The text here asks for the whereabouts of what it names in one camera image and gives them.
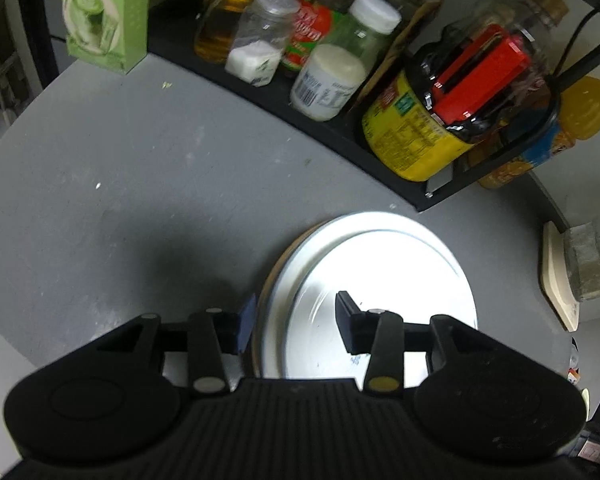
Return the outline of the small white plate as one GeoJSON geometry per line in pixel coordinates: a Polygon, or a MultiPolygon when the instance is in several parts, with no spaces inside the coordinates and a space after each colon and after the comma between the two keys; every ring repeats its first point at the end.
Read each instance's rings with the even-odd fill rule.
{"type": "Polygon", "coordinates": [[[291,379],[353,378],[359,386],[370,357],[351,356],[340,337],[335,315],[338,292],[349,293],[363,311],[389,310],[404,322],[425,324],[432,311],[427,300],[410,296],[392,281],[306,281],[290,312],[284,347],[285,376],[291,379]]]}

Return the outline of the cream kettle base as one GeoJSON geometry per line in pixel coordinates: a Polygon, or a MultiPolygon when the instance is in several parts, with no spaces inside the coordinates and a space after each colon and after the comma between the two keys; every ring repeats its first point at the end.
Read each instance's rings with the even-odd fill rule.
{"type": "Polygon", "coordinates": [[[574,333],[580,321],[580,302],[569,281],[564,237],[553,222],[543,228],[541,286],[562,325],[574,333]]]}

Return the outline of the glass electric kettle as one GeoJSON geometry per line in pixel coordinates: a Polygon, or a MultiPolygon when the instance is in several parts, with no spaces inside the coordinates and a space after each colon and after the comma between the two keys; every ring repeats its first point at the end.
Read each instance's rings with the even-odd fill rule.
{"type": "Polygon", "coordinates": [[[565,255],[574,298],[600,298],[600,217],[565,232],[565,255]]]}

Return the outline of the small white labelled jar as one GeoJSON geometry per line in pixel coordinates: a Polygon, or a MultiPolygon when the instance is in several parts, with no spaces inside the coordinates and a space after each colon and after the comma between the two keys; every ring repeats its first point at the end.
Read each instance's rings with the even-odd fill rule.
{"type": "Polygon", "coordinates": [[[291,105],[316,122],[336,117],[366,78],[362,61],[333,44],[319,44],[290,92],[291,105]]]}

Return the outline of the large soy sauce jug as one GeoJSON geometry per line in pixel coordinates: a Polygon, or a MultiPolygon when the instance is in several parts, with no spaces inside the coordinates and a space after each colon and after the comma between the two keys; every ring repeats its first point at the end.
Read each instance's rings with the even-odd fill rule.
{"type": "Polygon", "coordinates": [[[399,177],[425,182],[544,92],[564,0],[479,0],[439,40],[398,61],[362,117],[375,155],[399,177]]]}

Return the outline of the small clear salt jar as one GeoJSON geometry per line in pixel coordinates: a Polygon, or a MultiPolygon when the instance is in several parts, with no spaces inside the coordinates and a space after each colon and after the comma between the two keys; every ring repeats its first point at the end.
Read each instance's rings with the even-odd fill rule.
{"type": "Polygon", "coordinates": [[[238,22],[227,73],[263,87],[271,82],[294,31],[298,0],[253,0],[238,22]]]}

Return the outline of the orange juice bottle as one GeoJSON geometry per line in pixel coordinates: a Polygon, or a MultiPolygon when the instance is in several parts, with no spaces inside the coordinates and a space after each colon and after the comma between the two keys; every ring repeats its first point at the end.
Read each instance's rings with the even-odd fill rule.
{"type": "Polygon", "coordinates": [[[585,76],[560,97],[559,113],[548,129],[521,154],[481,178],[483,188],[501,188],[600,131],[600,78],[585,76]]]}

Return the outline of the white cap green bottle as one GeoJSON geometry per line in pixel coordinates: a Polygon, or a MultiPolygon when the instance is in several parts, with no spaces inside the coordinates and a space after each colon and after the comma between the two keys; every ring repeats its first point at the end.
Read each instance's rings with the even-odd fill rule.
{"type": "Polygon", "coordinates": [[[354,0],[323,44],[334,44],[359,58],[369,72],[402,16],[385,0],[354,0]]]}

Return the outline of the red label sauce bottle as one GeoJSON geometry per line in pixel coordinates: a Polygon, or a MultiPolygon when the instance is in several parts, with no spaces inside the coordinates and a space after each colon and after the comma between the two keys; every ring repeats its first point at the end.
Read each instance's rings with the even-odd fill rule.
{"type": "Polygon", "coordinates": [[[347,0],[297,0],[294,31],[286,45],[280,66],[291,75],[299,73],[317,44],[334,28],[343,13],[347,0]]]}

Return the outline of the black storage rack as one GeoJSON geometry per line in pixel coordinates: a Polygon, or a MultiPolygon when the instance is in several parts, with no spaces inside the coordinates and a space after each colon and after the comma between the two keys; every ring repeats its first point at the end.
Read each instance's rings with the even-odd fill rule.
{"type": "Polygon", "coordinates": [[[464,190],[468,185],[486,176],[488,172],[530,148],[531,144],[550,128],[550,121],[556,117],[558,93],[566,90],[600,65],[599,45],[550,82],[552,94],[546,111],[530,126],[524,128],[524,134],[518,136],[516,140],[505,143],[476,166],[466,170],[455,168],[451,180],[440,188],[430,191],[425,183],[401,179],[372,153],[363,140],[360,113],[354,112],[350,116],[338,117],[330,122],[314,122],[293,110],[288,104],[289,78],[276,75],[272,84],[255,89],[230,76],[224,68],[197,58],[193,51],[194,23],[192,21],[184,23],[182,19],[191,20],[200,8],[201,0],[166,0],[152,8],[148,18],[148,51],[283,119],[284,122],[288,122],[289,125],[358,166],[366,174],[404,198],[419,212],[464,190]]]}

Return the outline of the green box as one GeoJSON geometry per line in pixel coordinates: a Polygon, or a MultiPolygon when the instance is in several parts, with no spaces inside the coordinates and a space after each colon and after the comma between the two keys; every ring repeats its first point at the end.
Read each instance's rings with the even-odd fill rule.
{"type": "Polygon", "coordinates": [[[119,74],[147,53],[149,0],[61,0],[68,53],[119,74]]]}

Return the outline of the white cap oil sprayer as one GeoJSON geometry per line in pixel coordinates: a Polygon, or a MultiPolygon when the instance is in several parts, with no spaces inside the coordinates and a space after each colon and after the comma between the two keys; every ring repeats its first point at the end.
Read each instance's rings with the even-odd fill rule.
{"type": "Polygon", "coordinates": [[[194,39],[198,58],[212,64],[225,63],[238,22],[251,3],[253,0],[204,0],[194,39]]]}

